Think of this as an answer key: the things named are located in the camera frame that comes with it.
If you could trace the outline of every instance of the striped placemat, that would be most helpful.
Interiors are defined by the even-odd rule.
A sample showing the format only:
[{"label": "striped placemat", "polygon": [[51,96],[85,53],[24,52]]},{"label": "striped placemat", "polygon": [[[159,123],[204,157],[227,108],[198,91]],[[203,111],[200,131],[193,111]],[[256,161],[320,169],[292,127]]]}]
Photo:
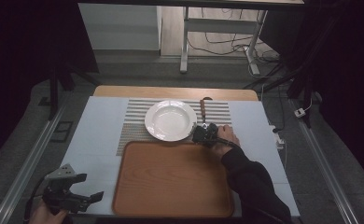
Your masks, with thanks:
[{"label": "striped placemat", "polygon": [[[159,139],[150,135],[145,127],[145,115],[147,111],[156,103],[170,100],[170,99],[148,99],[148,98],[130,98],[126,115],[124,117],[123,127],[119,140],[117,156],[123,154],[124,147],[131,141],[160,141]],[[200,102],[193,100],[179,100],[190,107],[196,112],[197,125],[203,125],[202,112],[200,109]],[[215,123],[216,125],[228,124],[231,126],[231,114],[229,104],[225,101],[205,101],[205,122]],[[191,136],[181,141],[190,141]]]}]

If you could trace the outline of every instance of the wooden tray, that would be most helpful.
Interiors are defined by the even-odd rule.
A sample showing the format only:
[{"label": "wooden tray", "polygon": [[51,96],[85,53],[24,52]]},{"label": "wooden tray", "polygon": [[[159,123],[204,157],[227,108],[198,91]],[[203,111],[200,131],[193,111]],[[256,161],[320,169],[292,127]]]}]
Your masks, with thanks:
[{"label": "wooden tray", "polygon": [[233,201],[226,170],[210,149],[130,142],[112,207],[122,217],[229,217]]}]

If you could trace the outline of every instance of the white plate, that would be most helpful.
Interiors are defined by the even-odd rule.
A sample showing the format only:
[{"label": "white plate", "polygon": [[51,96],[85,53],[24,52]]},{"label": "white plate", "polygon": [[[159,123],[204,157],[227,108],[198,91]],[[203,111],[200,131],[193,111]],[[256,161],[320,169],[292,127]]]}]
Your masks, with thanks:
[{"label": "white plate", "polygon": [[167,142],[188,137],[196,124],[196,112],[180,101],[159,102],[153,105],[145,115],[147,131],[154,137]]}]

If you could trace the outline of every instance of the black sweater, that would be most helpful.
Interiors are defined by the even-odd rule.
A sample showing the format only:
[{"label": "black sweater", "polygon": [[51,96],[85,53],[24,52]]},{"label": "black sweater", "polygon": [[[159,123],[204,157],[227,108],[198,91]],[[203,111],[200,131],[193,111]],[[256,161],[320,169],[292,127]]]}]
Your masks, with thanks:
[{"label": "black sweater", "polygon": [[289,208],[275,194],[261,163],[250,161],[238,147],[228,151],[221,162],[229,171],[229,186],[240,196],[243,219],[249,223],[292,223]]}]

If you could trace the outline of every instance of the table leg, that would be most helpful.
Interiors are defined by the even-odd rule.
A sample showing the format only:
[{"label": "table leg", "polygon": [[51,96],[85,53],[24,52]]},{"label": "table leg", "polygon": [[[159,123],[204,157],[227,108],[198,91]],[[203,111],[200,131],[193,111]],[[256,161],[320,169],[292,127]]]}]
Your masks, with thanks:
[{"label": "table leg", "polygon": [[188,26],[189,26],[189,8],[184,7],[184,20],[183,20],[183,44],[181,55],[181,73],[188,72]]},{"label": "table leg", "polygon": [[251,68],[253,76],[258,76],[260,74],[260,72],[258,70],[258,66],[255,63],[255,58],[254,58],[253,52],[255,49],[255,45],[258,41],[258,37],[259,37],[260,31],[261,31],[261,26],[263,25],[264,17],[266,16],[266,13],[267,13],[267,11],[259,12],[258,23],[257,23],[257,26],[255,27],[255,31],[252,36],[251,43],[249,44],[249,47],[244,47],[246,58],[248,59],[249,67]]}]

